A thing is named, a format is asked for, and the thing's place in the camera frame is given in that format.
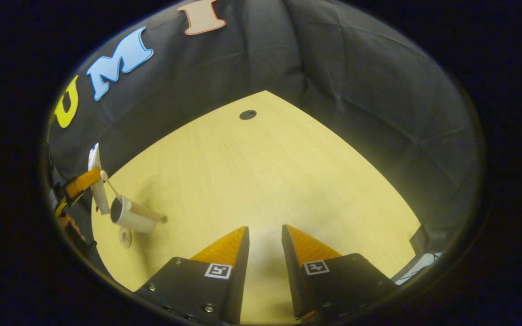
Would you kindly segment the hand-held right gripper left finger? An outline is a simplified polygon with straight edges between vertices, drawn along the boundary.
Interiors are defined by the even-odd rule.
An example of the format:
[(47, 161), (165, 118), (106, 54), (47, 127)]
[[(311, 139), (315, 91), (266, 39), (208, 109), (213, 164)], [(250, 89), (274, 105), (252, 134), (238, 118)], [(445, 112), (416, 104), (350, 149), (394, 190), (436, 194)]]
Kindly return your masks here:
[(243, 225), (192, 258), (171, 258), (136, 295), (190, 325), (238, 325), (248, 257)]

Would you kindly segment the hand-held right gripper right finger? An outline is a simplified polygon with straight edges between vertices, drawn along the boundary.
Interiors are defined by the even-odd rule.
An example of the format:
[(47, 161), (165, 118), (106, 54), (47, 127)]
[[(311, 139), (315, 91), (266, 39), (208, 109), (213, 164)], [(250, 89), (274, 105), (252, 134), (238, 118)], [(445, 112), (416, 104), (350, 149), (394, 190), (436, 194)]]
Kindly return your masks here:
[(294, 316), (302, 325), (353, 324), (397, 291), (360, 254), (340, 254), (288, 224), (282, 227), (281, 241)]

